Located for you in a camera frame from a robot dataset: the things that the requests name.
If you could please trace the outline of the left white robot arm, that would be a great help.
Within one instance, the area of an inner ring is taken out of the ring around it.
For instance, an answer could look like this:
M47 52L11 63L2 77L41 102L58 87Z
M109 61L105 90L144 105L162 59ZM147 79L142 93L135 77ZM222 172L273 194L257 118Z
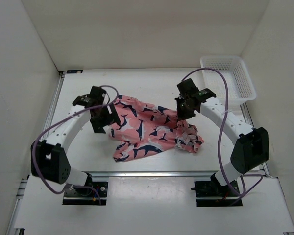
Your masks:
M67 116L43 131L31 146L31 173L54 194L59 192L49 182L69 185L82 196L94 190L90 174L72 168L67 152L85 124L90 123L95 134L104 134L105 127L120 123L106 88L93 86L89 94L78 96Z

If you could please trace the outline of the pink shark print shorts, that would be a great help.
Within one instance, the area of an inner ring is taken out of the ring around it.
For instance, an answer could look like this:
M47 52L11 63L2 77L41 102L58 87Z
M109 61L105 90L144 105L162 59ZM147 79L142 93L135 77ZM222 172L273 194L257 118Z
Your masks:
M178 120L177 111L120 95L114 103L119 124L109 127L109 138L118 141L116 162L149 157L170 149L197 153L204 143L197 128Z

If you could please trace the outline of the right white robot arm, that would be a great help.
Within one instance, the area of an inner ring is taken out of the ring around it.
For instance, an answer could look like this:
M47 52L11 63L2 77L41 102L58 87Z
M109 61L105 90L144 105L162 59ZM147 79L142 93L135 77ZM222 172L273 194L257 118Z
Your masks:
M221 196L230 190L229 184L270 158L269 135L265 128L254 128L229 112L210 89L200 90L192 79L177 85L177 113L180 120L190 119L199 112L220 128L234 145L230 161L210 177L209 189Z

